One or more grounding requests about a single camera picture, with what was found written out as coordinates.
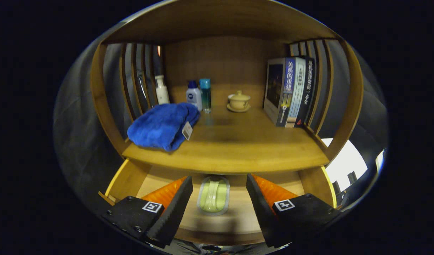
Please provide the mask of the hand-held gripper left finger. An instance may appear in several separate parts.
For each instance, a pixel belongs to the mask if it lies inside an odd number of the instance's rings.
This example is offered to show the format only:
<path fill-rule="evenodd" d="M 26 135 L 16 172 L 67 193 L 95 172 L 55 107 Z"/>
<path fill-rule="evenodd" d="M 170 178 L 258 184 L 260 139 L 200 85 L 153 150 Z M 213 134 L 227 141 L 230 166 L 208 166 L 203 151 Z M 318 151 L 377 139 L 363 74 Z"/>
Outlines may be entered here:
<path fill-rule="evenodd" d="M 192 176 L 184 176 L 143 198 L 123 198 L 102 213 L 102 219 L 139 242 L 165 248 L 178 231 L 192 192 Z"/>

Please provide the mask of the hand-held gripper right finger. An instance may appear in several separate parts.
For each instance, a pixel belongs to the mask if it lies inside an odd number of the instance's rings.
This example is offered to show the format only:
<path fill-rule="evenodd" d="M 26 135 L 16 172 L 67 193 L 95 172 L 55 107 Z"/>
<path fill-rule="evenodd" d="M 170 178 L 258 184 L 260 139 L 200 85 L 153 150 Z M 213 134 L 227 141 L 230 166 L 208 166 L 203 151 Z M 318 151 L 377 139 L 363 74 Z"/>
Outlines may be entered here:
<path fill-rule="evenodd" d="M 340 210 L 311 193 L 297 196 L 250 173 L 246 189 L 269 247 L 314 239 L 341 216 Z"/>

